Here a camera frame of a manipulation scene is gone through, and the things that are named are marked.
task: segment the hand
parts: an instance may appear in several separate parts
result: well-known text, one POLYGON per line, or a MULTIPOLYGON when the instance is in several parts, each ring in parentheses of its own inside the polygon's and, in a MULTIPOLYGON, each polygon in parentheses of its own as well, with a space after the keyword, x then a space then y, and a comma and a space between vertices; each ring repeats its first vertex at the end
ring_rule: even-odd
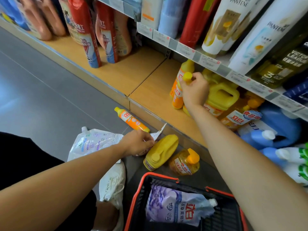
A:
POLYGON ((149 133, 142 130, 133 130, 129 132, 119 142, 119 145, 121 145, 124 150, 123 157, 138 155, 147 148, 153 147, 154 144, 155 141, 153 137, 149 133))
POLYGON ((209 83, 200 72, 192 74, 193 80, 189 85, 180 78, 180 84, 183 90, 183 101, 191 112, 197 106, 203 106, 209 95, 209 83))

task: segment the red shopping basket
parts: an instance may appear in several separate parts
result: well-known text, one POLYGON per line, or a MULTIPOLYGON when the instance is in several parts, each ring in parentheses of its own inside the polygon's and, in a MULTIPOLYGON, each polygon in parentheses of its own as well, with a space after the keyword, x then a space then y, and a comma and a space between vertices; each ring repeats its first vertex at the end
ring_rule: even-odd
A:
POLYGON ((244 214, 238 206, 234 196, 219 190, 206 187, 205 190, 183 185, 178 178, 167 177, 161 174, 148 172, 139 184, 138 190, 133 197, 124 231, 248 231, 244 214), (145 217, 145 207, 151 191, 152 184, 168 187, 171 189, 204 195, 207 199, 216 199, 215 213, 202 219, 198 227, 179 224, 150 222, 145 217))

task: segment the person's left hand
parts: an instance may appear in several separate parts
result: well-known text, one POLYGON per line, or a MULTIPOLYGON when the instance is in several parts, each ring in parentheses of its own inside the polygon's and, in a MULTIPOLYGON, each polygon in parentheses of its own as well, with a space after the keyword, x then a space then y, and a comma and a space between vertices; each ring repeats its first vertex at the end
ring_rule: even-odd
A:
POLYGON ((149 147, 153 147, 155 141, 153 137, 142 130, 133 130, 126 134, 119 145, 123 148, 124 156, 138 155, 149 147))

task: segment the white sneaker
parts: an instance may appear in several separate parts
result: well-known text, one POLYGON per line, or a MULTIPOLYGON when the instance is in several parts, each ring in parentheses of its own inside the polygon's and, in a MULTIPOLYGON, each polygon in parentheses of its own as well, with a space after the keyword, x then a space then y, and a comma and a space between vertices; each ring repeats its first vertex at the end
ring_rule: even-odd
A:
POLYGON ((125 179, 125 166, 121 161, 114 164, 99 181, 100 201, 111 202, 119 210, 119 220, 113 231, 122 231, 124 228, 122 200, 125 179))

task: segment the shelf label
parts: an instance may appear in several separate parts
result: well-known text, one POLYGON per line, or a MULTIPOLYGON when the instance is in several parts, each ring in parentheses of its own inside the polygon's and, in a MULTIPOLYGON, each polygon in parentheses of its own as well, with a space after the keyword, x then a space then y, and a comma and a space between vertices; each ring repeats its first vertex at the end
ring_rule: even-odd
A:
POLYGON ((124 13, 124 4, 122 0, 109 0, 109 4, 112 8, 124 13))
POLYGON ((269 94, 273 92, 272 89, 250 78, 247 78, 246 83, 244 84, 243 87, 257 94, 260 97, 267 97, 269 94))
POLYGON ((179 54, 182 54, 184 57, 187 57, 188 59, 192 60, 196 51, 186 45, 183 45, 182 43, 178 42, 176 47, 176 52, 179 54))
POLYGON ((305 107, 301 110, 298 110, 294 114, 298 115, 299 117, 301 117, 302 119, 304 119, 305 121, 308 122, 308 108, 307 107, 305 107))
POLYGON ((213 71, 216 71, 220 65, 220 61, 211 58, 209 56, 206 56, 204 54, 201 54, 199 64, 205 68, 211 69, 213 71))
POLYGON ((296 101, 290 99, 289 97, 286 97, 284 95, 280 95, 274 99, 271 100, 273 104, 278 105, 279 107, 294 112, 296 110, 299 110, 300 108, 303 108, 304 106, 300 103, 297 103, 296 101))
POLYGON ((230 80, 231 82, 243 86, 243 84, 245 84, 247 82, 247 80, 250 78, 248 78, 245 75, 242 75, 240 73, 236 73, 235 71, 231 71, 227 76, 226 79, 230 80))
POLYGON ((157 30, 153 30, 153 40, 167 48, 169 47, 170 37, 157 30))
POLYGON ((139 32, 141 35, 144 35, 150 39, 153 38, 153 29, 143 25, 140 22, 137 22, 137 32, 139 32))

